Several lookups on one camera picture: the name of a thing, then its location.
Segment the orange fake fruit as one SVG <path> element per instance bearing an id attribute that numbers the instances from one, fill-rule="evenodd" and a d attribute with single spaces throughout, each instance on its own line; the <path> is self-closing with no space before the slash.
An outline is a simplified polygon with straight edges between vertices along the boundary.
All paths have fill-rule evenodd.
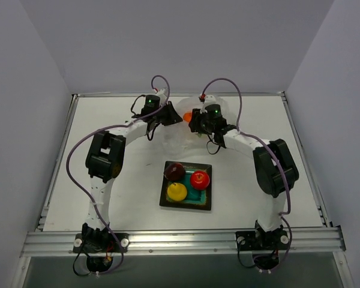
<path id="1" fill-rule="evenodd" d="M 191 121 L 191 119 L 192 119 L 192 112 L 186 112 L 186 113 L 184 113 L 184 115 L 183 115 L 183 120 L 185 121 L 185 122 L 187 122 L 187 123 L 189 123 L 190 121 Z"/>

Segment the translucent white plastic bag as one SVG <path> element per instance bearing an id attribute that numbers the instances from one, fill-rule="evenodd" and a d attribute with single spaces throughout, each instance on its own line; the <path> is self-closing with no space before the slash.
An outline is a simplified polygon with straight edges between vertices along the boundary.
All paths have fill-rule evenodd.
<path id="1" fill-rule="evenodd" d="M 193 108 L 200 109 L 202 103 L 197 96 L 182 97 L 174 103 L 174 108 L 179 116 L 192 112 Z M 205 147 L 207 136 L 192 133 L 188 122 L 182 122 L 170 126 L 161 126 L 158 132 L 158 141 L 161 143 L 163 152 L 175 158 L 196 155 L 198 149 Z"/>

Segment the dark brown fake fruit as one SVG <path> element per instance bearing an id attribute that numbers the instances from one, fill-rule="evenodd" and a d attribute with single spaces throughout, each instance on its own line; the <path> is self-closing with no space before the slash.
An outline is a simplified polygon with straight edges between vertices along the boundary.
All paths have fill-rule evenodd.
<path id="1" fill-rule="evenodd" d="M 164 170 L 164 177 L 171 182 L 180 181 L 185 176 L 185 168 L 179 162 L 174 162 Z"/>

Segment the red fake fruit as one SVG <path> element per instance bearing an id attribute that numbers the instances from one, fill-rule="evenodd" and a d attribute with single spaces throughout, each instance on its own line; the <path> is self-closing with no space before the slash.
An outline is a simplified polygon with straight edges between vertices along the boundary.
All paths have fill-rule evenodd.
<path id="1" fill-rule="evenodd" d="M 190 185 L 196 190 L 205 190 L 210 184 L 210 177 L 205 171 L 195 171 L 190 176 Z"/>

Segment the yellow fake fruit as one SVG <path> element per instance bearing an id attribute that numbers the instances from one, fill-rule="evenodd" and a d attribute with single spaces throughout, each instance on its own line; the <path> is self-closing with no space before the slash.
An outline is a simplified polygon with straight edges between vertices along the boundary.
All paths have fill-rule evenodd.
<path id="1" fill-rule="evenodd" d="M 188 190 L 182 183 L 174 182 L 167 188 L 167 196 L 170 200 L 181 202 L 186 199 Z"/>

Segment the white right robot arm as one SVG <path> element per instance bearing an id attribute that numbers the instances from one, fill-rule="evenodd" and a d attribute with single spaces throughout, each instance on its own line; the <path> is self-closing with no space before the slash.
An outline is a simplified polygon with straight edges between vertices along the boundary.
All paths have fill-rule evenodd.
<path id="1" fill-rule="evenodd" d="M 193 133 L 210 136 L 218 146 L 252 156 L 257 183 L 266 194 L 254 240 L 266 248 L 276 240 L 275 230 L 281 227 L 282 216 L 291 212 L 290 191 L 299 179 L 299 172 L 287 143 L 283 139 L 265 140 L 242 132 L 227 123 L 219 104 L 193 109 L 188 126 Z"/>

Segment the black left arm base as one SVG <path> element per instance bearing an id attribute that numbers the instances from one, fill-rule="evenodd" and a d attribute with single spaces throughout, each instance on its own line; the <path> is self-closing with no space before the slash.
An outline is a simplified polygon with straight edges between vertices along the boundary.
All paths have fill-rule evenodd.
<path id="1" fill-rule="evenodd" d="M 123 264 L 128 246 L 129 234 L 115 233 L 114 237 L 107 228 L 94 230 L 85 223 L 73 244 L 73 253 L 76 254 L 73 272 L 78 277 L 111 273 Z M 81 255 L 86 256 L 87 272 L 76 269 L 76 262 Z"/>

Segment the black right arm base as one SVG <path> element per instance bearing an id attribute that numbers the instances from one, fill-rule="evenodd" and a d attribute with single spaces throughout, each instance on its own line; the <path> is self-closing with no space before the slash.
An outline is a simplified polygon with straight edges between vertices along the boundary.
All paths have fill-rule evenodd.
<path id="1" fill-rule="evenodd" d="M 283 228 L 271 232 L 262 229 L 237 231 L 236 250 L 239 264 L 246 269 L 257 268 L 260 273 L 271 274 L 289 253 L 291 241 Z M 249 251 L 252 264 L 245 264 L 241 252 Z"/>

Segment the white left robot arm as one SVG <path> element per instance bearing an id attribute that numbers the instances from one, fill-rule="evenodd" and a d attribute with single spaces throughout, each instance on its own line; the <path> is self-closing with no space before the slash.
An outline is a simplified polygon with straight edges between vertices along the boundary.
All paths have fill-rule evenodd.
<path id="1" fill-rule="evenodd" d="M 82 226 L 82 234 L 94 251 L 103 251 L 109 244 L 109 205 L 112 186 L 121 172 L 125 148 L 136 139 L 153 134 L 155 127 L 182 122 L 163 90 L 144 96 L 145 102 L 139 114 L 126 123 L 97 132 L 85 161 L 91 183 L 93 200 Z"/>

